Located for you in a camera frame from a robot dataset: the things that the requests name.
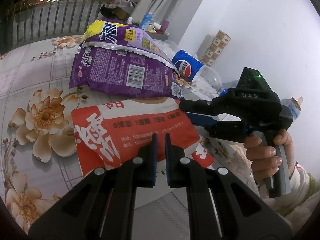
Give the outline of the white fuzzy sleeve forearm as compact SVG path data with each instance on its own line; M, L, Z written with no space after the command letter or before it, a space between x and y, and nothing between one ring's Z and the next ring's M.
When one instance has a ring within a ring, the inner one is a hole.
M319 180L296 164L290 179L291 193L270 198L266 186L259 189L261 199L297 233L310 218L319 202Z

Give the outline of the right hand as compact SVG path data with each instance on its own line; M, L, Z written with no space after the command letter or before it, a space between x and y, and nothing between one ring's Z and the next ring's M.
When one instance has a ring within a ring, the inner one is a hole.
M289 169L289 176L292 176L295 169L294 148L291 135L287 130L282 129L273 139L275 145L284 146L286 160ZM255 181L262 185L268 177L274 176L282 163L281 157L276 156L276 149L271 146L261 146L262 140L256 136L249 136L244 140L246 157L251 161L251 170Z

